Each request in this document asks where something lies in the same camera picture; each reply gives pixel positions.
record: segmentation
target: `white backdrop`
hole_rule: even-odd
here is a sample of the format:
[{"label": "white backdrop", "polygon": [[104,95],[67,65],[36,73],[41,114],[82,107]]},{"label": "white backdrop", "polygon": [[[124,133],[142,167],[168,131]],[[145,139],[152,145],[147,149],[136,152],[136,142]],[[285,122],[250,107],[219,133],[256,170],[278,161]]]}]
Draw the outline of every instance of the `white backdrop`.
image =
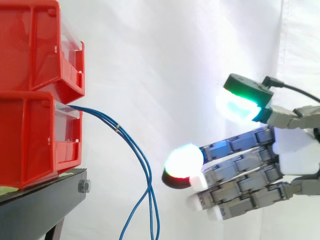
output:
[{"label": "white backdrop", "polygon": [[[298,73],[292,76],[289,69],[296,69],[294,64],[310,56],[293,60],[296,52],[285,49],[295,37],[300,37],[301,48],[312,48],[301,40],[304,34],[289,31],[292,24],[295,28],[297,16],[294,11],[290,15],[288,8],[299,7],[298,2],[285,1],[287,18],[281,28],[281,0],[60,0],[86,47],[86,95],[77,104],[113,117],[148,157],[160,212],[160,239],[292,240],[303,234],[312,236],[310,206],[316,206],[319,199],[298,197],[290,204],[277,203],[219,223],[209,221],[205,212],[187,208],[190,189],[173,190],[161,181],[164,162],[174,148],[190,142],[203,146],[257,126],[239,127],[217,112],[215,95],[230,73],[257,81],[276,76],[280,45],[280,76],[297,83]],[[302,11],[308,13],[315,7],[319,6],[309,4]],[[292,64],[286,68],[289,60]],[[312,60],[315,70],[316,59]],[[126,143],[88,115],[83,123],[82,159],[92,189],[66,217],[61,239],[116,240],[146,189],[144,173]],[[150,239],[147,200],[124,239]]]}]

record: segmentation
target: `blue wire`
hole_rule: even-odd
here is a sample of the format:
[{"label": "blue wire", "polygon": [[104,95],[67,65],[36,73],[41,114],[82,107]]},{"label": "blue wire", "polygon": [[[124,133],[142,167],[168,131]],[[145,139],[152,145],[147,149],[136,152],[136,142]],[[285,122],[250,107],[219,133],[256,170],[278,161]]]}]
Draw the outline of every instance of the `blue wire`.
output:
[{"label": "blue wire", "polygon": [[[91,109],[91,108],[86,108],[86,107],[80,107],[80,106],[73,106],[70,105],[71,108],[74,108],[76,110],[80,110],[86,113],[89,113],[97,118],[99,118],[101,121],[103,121],[105,124],[107,124],[110,128],[112,128],[113,130],[118,129],[118,134],[125,140],[125,142],[130,146],[130,148],[133,150],[133,152],[135,153],[135,155],[137,156],[142,169],[145,173],[145,177],[146,177],[146,181],[148,184],[148,187],[146,189],[146,191],[144,192],[144,194],[142,195],[142,197],[139,199],[139,201],[137,202],[137,204],[134,206],[134,208],[132,209],[123,229],[120,235],[119,240],[123,239],[123,236],[126,232],[126,229],[128,228],[128,225],[135,213],[135,211],[137,210],[138,206],[141,204],[141,202],[144,200],[144,198],[146,197],[146,195],[148,194],[148,198],[149,198],[149,214],[150,214],[150,236],[151,236],[151,240],[154,240],[154,230],[153,230],[153,207],[152,207],[152,201],[153,201],[153,205],[154,205],[154,211],[155,211],[155,215],[156,215],[156,222],[157,222],[157,231],[156,231],[156,237],[155,240],[159,239],[160,236],[160,218],[159,218],[159,210],[158,210],[158,205],[157,205],[157,201],[156,201],[156,196],[154,193],[154,189],[152,187],[152,172],[151,172],[151,167],[150,164],[146,158],[146,156],[144,155],[144,153],[141,151],[141,149],[139,148],[139,146],[136,144],[136,142],[131,138],[131,136],[121,127],[118,125],[118,123],[113,120],[111,117],[109,117],[108,115]],[[141,154],[146,166],[144,165],[143,160],[141,159],[141,156],[138,154],[137,150],[139,151],[139,153]]]}]

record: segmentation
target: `red plastic bin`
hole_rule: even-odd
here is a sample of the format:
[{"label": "red plastic bin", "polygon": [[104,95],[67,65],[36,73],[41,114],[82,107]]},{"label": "red plastic bin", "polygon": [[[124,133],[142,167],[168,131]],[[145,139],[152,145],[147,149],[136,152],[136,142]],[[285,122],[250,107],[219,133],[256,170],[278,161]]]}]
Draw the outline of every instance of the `red plastic bin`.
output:
[{"label": "red plastic bin", "polygon": [[0,0],[0,91],[83,97],[85,46],[70,30],[56,0]]},{"label": "red plastic bin", "polygon": [[81,164],[82,113],[49,92],[0,93],[0,186],[24,189]]}]

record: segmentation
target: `white wall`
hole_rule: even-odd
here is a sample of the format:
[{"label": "white wall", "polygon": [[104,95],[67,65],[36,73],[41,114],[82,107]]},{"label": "white wall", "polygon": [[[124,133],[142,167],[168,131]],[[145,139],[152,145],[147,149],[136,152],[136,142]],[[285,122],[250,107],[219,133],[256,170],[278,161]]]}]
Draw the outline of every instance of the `white wall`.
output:
[{"label": "white wall", "polygon": [[[269,239],[263,233],[273,230],[262,231],[262,223],[270,220],[268,211],[211,222],[205,212],[186,207],[190,189],[170,189],[161,175],[174,148],[189,142],[202,146],[256,126],[238,127],[225,120],[216,110],[215,95],[229,73],[257,81],[276,75],[282,2],[60,0],[60,4],[86,47],[86,95],[77,104],[113,117],[148,157],[160,211],[160,239]],[[85,115],[82,167],[88,168],[92,189],[66,217],[61,238],[118,239],[146,188],[139,162],[119,136]],[[136,212],[124,239],[150,239],[148,201]]]}]

